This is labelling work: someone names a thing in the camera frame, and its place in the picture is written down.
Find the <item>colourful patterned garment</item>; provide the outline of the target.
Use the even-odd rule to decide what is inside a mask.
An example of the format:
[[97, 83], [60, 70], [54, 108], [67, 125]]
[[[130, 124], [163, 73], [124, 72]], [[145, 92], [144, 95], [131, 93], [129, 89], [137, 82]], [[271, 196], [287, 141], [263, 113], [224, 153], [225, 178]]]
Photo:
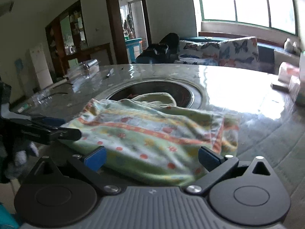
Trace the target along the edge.
[[167, 93], [92, 99], [66, 126], [82, 134], [64, 141], [69, 148], [87, 155], [103, 146], [107, 168], [149, 185], [183, 186], [207, 174], [202, 146], [222, 156], [238, 148], [237, 115], [180, 108]]

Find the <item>white small fridge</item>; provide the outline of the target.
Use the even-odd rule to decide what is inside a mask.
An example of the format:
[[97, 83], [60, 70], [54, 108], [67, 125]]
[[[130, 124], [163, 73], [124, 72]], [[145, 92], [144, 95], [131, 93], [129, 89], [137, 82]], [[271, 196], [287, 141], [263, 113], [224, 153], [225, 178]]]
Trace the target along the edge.
[[43, 45], [39, 43], [37, 46], [29, 49], [30, 58], [33, 63], [34, 72], [40, 90], [44, 90], [53, 84]]

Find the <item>clear plastic container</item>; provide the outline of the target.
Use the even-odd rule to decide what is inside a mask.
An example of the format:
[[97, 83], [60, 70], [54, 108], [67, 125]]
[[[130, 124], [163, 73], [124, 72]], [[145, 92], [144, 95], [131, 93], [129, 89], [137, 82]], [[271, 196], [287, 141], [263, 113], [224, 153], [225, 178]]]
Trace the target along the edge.
[[91, 78], [99, 72], [99, 61], [97, 59], [86, 60], [80, 63], [82, 75]]

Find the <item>round glass turntable inset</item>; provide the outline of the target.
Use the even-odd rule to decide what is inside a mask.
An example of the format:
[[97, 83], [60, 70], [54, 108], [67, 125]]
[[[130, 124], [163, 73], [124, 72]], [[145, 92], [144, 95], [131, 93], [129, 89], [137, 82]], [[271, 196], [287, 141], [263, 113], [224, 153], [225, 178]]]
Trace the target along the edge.
[[202, 105], [203, 95], [192, 84], [176, 80], [148, 80], [128, 84], [111, 91], [107, 99], [119, 101], [133, 99], [145, 94], [167, 93], [173, 97], [177, 106], [181, 108], [198, 109]]

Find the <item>black marker pen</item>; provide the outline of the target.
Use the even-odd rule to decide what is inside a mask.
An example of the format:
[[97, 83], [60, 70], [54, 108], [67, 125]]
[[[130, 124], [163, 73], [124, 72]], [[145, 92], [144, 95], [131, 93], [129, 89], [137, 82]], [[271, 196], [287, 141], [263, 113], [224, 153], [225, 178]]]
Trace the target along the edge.
[[114, 68], [112, 68], [106, 75], [106, 78], [109, 78], [114, 73]]

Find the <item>tissue pack near white card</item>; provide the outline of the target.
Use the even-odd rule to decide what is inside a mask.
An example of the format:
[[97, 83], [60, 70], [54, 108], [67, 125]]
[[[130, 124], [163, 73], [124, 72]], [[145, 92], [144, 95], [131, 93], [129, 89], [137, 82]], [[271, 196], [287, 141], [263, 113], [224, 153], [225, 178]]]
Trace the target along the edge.
[[304, 106], [305, 104], [305, 63], [304, 63], [304, 51], [300, 55], [299, 62], [299, 74], [298, 76], [291, 76], [289, 84], [290, 96], [298, 106]]

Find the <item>blue white cabinet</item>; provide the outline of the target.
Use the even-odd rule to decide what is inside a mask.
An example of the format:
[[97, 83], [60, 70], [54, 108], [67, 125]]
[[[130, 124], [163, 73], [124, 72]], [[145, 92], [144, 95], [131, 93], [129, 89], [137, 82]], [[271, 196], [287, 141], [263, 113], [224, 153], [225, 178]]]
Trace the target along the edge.
[[136, 58], [142, 53], [142, 38], [129, 39], [125, 41], [129, 63], [136, 62]]

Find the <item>butterfly print folded blanket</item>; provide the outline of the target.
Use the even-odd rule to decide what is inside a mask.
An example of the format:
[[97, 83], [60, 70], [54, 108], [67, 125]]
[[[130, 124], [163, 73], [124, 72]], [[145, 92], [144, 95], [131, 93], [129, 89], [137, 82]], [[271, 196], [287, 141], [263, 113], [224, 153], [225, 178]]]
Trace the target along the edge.
[[220, 45], [217, 42], [181, 40], [175, 63], [186, 65], [218, 66]]

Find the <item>butterfly print cushion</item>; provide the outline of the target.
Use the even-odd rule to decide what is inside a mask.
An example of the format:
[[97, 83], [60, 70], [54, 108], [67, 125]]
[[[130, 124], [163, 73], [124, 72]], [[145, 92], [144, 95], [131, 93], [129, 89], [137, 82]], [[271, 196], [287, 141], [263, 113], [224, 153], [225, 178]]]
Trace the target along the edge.
[[259, 70], [258, 41], [243, 37], [219, 42], [219, 65], [224, 67]]

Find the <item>pink tissue pack behind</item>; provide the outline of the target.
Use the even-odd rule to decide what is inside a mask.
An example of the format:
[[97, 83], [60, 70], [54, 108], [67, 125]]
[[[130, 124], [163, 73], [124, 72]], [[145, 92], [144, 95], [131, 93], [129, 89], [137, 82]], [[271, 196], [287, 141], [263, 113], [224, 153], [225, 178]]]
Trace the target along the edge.
[[288, 62], [282, 62], [279, 67], [278, 81], [286, 84], [300, 84], [299, 67], [296, 67]]

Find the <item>blue sofa bench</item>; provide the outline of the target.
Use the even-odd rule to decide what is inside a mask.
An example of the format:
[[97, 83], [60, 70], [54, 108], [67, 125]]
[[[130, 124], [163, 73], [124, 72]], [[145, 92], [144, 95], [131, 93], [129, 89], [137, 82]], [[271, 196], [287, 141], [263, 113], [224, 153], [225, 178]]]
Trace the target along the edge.
[[283, 49], [258, 43], [254, 36], [229, 40], [179, 39], [170, 33], [144, 50], [136, 63], [223, 66], [278, 74], [283, 62], [298, 67], [299, 59]]

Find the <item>grey sofa cushion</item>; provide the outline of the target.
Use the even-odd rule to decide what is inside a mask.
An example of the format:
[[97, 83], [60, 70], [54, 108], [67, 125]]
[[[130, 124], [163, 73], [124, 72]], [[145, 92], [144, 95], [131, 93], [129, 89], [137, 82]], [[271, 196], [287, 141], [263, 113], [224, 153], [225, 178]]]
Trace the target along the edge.
[[287, 62], [295, 67], [299, 67], [300, 57], [290, 54], [285, 51], [274, 50], [274, 73], [279, 73], [279, 68], [282, 62]]

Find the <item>black bag on sofa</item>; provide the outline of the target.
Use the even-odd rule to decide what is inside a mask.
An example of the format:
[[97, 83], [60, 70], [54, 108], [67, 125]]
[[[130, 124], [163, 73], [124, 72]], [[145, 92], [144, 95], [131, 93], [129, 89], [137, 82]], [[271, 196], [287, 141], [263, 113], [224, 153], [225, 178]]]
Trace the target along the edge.
[[177, 60], [180, 37], [167, 34], [158, 44], [150, 44], [137, 58], [137, 64], [172, 64]]

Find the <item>white plush toy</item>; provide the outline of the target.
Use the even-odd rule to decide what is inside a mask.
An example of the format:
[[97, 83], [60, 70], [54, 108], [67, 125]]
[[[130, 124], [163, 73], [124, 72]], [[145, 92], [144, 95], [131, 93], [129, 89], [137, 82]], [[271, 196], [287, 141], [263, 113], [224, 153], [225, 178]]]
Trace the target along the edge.
[[301, 48], [296, 41], [292, 41], [292, 39], [287, 38], [284, 43], [284, 50], [290, 54], [300, 55], [301, 54]]

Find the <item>window with green frame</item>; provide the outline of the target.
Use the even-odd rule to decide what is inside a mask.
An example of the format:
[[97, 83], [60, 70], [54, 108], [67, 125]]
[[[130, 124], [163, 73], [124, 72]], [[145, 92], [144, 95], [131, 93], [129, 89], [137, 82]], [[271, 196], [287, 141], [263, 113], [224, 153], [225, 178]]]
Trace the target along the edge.
[[294, 0], [199, 0], [203, 21], [260, 26], [297, 35]]

